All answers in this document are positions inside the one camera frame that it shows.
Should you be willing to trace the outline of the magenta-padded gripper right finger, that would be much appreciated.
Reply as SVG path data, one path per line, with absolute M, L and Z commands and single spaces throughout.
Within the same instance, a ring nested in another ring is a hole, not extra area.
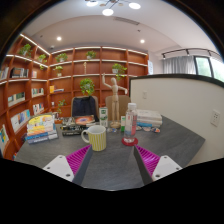
M 134 156 L 145 185 L 181 170 L 168 155 L 158 156 L 138 145 L 134 146 Z

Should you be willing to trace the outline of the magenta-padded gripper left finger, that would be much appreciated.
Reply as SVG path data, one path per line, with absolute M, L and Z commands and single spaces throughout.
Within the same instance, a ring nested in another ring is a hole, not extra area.
M 68 156 L 58 155 L 44 167 L 44 170 L 81 185 L 92 154 L 92 146 L 88 145 Z

